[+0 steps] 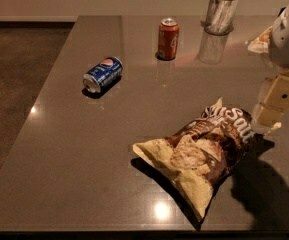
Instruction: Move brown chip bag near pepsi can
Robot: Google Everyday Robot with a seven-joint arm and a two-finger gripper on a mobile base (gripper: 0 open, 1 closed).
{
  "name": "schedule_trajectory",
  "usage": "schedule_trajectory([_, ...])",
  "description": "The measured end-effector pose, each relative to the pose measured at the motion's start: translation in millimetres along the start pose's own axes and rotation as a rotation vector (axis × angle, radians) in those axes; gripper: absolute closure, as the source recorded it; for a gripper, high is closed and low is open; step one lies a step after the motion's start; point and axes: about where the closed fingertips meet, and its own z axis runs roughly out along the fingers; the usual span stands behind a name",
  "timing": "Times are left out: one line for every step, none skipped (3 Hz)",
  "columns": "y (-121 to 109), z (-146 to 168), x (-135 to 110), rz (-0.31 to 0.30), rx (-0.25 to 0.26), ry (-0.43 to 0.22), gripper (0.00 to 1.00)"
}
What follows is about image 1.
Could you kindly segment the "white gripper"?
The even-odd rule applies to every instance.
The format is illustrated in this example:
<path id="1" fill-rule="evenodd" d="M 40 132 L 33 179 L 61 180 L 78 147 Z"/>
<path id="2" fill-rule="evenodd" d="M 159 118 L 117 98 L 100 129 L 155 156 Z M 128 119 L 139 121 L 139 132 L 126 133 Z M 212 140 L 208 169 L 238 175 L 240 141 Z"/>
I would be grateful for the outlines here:
<path id="1" fill-rule="evenodd" d="M 289 68 L 289 4 L 272 25 L 269 55 L 273 63 Z M 289 109 L 289 70 L 266 78 L 252 112 L 252 129 L 268 135 L 281 127 L 281 119 Z"/>

